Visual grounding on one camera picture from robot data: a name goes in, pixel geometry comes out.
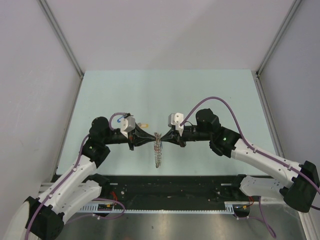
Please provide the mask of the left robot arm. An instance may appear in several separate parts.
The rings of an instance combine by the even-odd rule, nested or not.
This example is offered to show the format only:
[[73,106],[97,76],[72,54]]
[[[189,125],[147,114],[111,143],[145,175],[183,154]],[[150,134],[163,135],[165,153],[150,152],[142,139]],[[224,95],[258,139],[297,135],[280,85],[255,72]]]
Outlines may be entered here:
[[110,196],[109,180],[95,173],[110,154],[109,145],[128,144],[130,150],[134,150],[155,140],[155,136],[142,130],[129,114],[117,129],[112,128],[107,118],[95,118],[71,167],[37,198],[27,198],[29,217],[23,239],[34,234],[42,240],[54,240],[84,205]]

